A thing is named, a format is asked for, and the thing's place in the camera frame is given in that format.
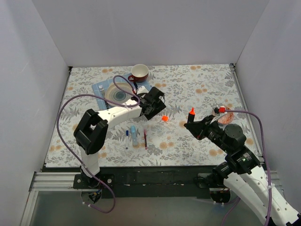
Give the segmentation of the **orange black highlighter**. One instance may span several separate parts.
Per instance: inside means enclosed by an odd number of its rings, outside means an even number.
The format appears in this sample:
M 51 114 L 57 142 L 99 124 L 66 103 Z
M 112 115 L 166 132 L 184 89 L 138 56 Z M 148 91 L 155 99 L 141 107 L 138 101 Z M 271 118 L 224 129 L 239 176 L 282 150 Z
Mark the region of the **orange black highlighter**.
M 194 107 L 191 109 L 191 111 L 188 114 L 187 123 L 194 122 L 195 119 L 195 110 Z

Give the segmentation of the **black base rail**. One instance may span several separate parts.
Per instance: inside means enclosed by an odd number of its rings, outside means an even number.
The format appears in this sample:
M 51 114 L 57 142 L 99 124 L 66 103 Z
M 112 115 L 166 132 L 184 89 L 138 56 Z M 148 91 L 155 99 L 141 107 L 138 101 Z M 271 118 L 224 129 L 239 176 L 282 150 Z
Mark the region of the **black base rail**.
M 32 191 L 83 191 L 102 189 L 102 198 L 126 197 L 196 197 L 209 199 L 212 193 L 229 189 L 204 178 L 213 166 L 146 166 L 102 167 L 99 178 L 108 188 L 96 180 L 89 185 L 78 168 L 43 168 L 34 173 Z

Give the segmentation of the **light blue highlighter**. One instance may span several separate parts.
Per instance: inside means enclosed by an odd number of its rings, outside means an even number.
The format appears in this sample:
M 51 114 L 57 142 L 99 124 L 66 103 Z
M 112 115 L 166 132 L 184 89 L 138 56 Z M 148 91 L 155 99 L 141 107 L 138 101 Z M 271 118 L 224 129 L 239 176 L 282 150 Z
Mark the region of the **light blue highlighter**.
M 137 141 L 137 135 L 136 134 L 132 134 L 132 144 L 133 146 L 138 146 L 139 143 Z

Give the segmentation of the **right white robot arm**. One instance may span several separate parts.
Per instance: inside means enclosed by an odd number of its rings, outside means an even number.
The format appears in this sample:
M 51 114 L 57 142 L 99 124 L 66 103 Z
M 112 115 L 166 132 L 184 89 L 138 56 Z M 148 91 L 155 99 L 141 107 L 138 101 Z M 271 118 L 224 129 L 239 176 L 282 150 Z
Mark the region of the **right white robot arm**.
M 207 138 L 227 154 L 225 162 L 207 176 L 216 186 L 232 190 L 265 226 L 301 224 L 300 213 L 272 185 L 258 158 L 245 146 L 240 126 L 228 124 L 222 129 L 213 115 L 195 121 L 192 114 L 184 126 L 196 139 Z

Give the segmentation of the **beige striped plate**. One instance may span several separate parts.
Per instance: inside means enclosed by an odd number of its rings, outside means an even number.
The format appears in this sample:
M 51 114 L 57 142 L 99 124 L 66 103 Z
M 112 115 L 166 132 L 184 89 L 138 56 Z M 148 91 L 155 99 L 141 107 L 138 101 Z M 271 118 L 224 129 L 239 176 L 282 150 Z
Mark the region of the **beige striped plate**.
M 126 92 L 133 93 L 131 85 L 129 85 L 127 82 L 117 82 L 117 85 Z M 125 93 L 124 91 L 121 91 L 119 88 L 117 88 L 113 82 L 109 85 L 104 95 L 105 99 L 116 102 L 118 104 L 125 103 L 126 101 L 131 99 L 131 97 L 132 96 L 128 93 Z

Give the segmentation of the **floral tablecloth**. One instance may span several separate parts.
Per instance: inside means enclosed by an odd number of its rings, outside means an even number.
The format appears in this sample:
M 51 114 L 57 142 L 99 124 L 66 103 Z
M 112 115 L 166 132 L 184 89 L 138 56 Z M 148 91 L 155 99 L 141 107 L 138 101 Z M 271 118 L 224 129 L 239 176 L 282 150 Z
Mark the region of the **floral tablecloth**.
M 218 165 L 225 152 L 207 139 L 196 140 L 184 127 L 194 107 L 196 120 L 211 114 L 212 106 L 223 104 L 232 110 L 244 109 L 237 79 L 229 65 L 150 66 L 148 83 L 165 93 L 166 108 L 151 120 L 139 117 L 110 129 L 98 153 L 102 167 Z M 92 85 L 131 72 L 129 66 L 72 68 L 63 102 L 59 128 L 55 129 L 46 157 L 47 168 L 80 165 L 80 149 L 74 130 L 87 109 L 98 110 Z M 132 144 L 131 126 L 136 127 L 138 146 Z M 147 129 L 144 147 L 143 129 Z M 126 149 L 126 130 L 129 131 Z

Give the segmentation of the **black handled fork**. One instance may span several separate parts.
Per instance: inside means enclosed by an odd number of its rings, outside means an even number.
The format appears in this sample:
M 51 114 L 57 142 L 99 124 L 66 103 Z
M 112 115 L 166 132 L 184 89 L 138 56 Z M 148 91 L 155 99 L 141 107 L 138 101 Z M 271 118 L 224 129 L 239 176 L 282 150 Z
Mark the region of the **black handled fork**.
M 102 97 L 105 98 L 105 89 L 104 89 L 104 87 L 102 85 L 99 85 L 98 87 L 99 87 L 99 90 L 100 90 L 100 93 L 101 93 Z

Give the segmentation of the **pink pen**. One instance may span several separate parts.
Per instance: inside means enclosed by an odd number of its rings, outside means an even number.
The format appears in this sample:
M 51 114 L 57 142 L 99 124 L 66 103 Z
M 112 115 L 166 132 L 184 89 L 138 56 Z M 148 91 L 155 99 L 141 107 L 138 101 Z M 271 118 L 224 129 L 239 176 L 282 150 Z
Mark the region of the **pink pen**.
M 148 146 L 147 146 L 147 133 L 143 133 L 144 135 L 144 147 L 145 147 L 145 150 L 148 149 Z

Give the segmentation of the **red and white cup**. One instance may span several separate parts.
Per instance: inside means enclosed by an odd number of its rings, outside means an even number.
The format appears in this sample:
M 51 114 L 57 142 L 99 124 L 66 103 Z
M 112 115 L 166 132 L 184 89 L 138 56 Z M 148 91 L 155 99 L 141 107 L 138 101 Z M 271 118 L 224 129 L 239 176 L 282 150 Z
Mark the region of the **red and white cup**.
M 131 69 L 131 75 L 128 76 L 128 80 L 131 82 L 144 82 L 147 80 L 149 75 L 149 69 L 146 65 L 137 64 Z

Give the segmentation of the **blue tiled placemat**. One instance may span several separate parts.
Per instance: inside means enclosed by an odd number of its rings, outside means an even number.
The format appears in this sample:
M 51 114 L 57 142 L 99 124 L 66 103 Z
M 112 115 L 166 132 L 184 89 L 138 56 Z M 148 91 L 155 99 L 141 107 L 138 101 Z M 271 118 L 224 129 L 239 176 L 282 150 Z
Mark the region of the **blue tiled placemat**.
M 129 76 L 130 76 L 130 73 L 123 75 L 122 77 L 124 77 L 124 79 L 122 79 L 120 77 L 115 79 L 115 82 L 118 84 L 118 86 L 120 86 L 122 89 L 124 89 L 128 92 L 130 91 L 130 85 L 125 80 L 128 81 Z M 137 83 L 137 86 L 138 86 L 138 88 L 140 88 L 141 86 L 144 86 L 148 91 L 150 91 L 150 89 L 152 87 L 148 83 L 148 81 Z M 96 84 L 92 85 L 92 89 L 93 89 L 94 95 L 102 97 L 102 98 L 106 98 L 107 100 L 112 100 L 113 102 L 120 103 L 120 104 L 123 104 L 124 102 L 126 102 L 127 100 L 129 100 L 131 98 L 131 95 L 128 95 L 127 93 L 124 93 L 120 89 L 116 88 L 112 79 L 107 79 L 105 81 L 96 83 Z M 100 110 L 107 110 L 109 108 L 116 106 L 115 104 L 105 102 L 102 99 L 97 99 L 97 103 L 98 103 Z

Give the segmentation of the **red patterned bowl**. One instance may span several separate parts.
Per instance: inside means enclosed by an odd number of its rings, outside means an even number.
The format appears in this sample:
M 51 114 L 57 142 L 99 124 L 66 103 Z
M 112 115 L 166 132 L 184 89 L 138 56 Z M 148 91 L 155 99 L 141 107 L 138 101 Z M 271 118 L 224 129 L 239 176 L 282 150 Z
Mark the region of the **red patterned bowl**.
M 225 116 L 220 118 L 217 123 L 220 125 L 228 125 L 230 124 L 234 119 L 234 114 L 232 112 L 227 112 Z

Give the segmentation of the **orange highlighter cap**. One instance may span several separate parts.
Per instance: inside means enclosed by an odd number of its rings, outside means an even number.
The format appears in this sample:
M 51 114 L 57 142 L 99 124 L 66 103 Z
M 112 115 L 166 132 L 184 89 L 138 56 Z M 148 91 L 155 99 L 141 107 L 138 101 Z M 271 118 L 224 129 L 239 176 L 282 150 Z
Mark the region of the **orange highlighter cap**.
M 162 116 L 162 120 L 163 120 L 163 121 L 168 121 L 168 119 L 169 119 L 169 117 L 168 117 L 168 116 L 165 116 L 165 115 L 164 115 L 164 116 Z

